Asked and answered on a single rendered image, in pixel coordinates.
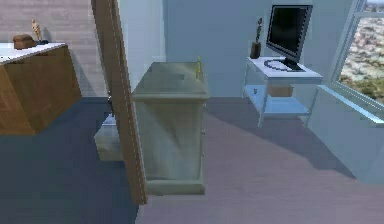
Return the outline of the grey-green chest of drawers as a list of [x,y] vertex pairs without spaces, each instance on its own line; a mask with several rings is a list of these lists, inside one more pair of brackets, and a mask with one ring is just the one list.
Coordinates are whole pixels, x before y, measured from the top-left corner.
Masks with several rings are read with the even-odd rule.
[[197,62],[154,62],[133,92],[147,192],[203,195],[203,108],[209,91]]

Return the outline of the brown wooden room door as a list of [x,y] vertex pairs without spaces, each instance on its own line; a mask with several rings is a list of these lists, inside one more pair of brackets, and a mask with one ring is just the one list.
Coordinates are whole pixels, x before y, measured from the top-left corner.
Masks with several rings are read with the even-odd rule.
[[145,172],[133,107],[123,32],[117,0],[91,0],[101,62],[119,134],[130,195],[136,205],[147,203]]

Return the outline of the brown cardboard box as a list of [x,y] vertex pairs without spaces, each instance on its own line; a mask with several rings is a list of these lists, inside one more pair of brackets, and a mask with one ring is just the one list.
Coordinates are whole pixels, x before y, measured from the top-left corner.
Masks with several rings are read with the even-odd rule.
[[268,94],[271,97],[291,97],[293,87],[291,85],[269,85]]

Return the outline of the dark statue on base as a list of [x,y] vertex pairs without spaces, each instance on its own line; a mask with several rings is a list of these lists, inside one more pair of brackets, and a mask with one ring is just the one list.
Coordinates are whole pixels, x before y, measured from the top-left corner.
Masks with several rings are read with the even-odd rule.
[[255,41],[252,43],[252,46],[251,46],[251,53],[250,53],[251,59],[257,59],[260,57],[260,51],[261,51],[260,35],[261,35],[261,30],[262,30],[262,23],[263,23],[263,19],[260,18],[258,20],[256,38],[255,38]]

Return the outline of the white shelf table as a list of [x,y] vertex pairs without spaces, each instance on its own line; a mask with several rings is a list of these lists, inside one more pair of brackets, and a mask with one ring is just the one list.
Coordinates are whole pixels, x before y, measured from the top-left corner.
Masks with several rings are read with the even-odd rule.
[[[271,86],[289,86],[310,84],[317,87],[323,77],[311,69],[299,64],[301,71],[283,68],[283,57],[260,57],[246,59],[244,86],[242,97],[248,97],[259,112],[258,127],[261,127],[266,117],[296,117],[306,116],[307,125],[312,114],[314,102],[309,107],[302,104],[294,96],[275,97],[269,94]],[[249,71],[253,70],[261,78],[262,84],[248,84]]]

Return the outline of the black television set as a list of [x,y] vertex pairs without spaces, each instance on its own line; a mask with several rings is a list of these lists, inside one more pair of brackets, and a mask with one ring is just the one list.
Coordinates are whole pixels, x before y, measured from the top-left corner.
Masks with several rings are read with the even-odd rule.
[[305,42],[312,5],[273,5],[266,46],[284,56],[280,62],[289,72],[302,71],[298,65]]

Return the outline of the brown wooden cupboard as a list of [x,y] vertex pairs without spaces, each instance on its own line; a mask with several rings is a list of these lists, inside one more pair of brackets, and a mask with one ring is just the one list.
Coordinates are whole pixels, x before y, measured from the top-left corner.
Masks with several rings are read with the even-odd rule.
[[0,59],[0,135],[35,135],[80,99],[64,43],[13,50]]

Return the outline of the tan wooden figurine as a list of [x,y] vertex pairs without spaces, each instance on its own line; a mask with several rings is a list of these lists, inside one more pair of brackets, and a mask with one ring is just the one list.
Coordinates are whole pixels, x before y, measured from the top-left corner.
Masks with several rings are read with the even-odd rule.
[[40,26],[39,24],[36,22],[36,20],[34,18],[31,19],[31,22],[32,22],[32,29],[37,37],[37,44],[38,45],[44,45],[44,44],[48,44],[48,40],[44,40],[43,37],[42,37],[42,34],[41,34],[41,29],[40,29]]

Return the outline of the window with white frame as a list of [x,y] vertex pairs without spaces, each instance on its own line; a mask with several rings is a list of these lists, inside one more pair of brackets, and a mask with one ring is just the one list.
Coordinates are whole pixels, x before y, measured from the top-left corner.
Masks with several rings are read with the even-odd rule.
[[362,120],[384,127],[384,0],[353,0],[328,87]]

